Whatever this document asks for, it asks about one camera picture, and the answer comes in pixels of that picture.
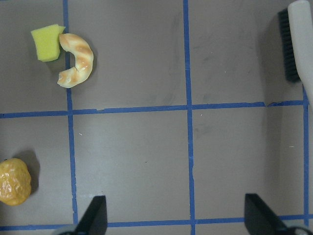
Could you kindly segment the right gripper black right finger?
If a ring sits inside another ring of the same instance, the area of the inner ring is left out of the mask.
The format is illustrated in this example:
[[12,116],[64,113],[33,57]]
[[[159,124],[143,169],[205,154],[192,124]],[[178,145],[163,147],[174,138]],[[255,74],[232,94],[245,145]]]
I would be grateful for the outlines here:
[[244,224],[250,235],[292,235],[283,221],[256,193],[245,195]]

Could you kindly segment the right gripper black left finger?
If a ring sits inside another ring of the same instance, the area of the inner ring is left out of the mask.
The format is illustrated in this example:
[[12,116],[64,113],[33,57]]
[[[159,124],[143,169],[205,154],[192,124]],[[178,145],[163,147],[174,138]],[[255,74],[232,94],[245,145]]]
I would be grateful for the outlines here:
[[95,196],[74,229],[74,235],[104,235],[108,227],[106,197]]

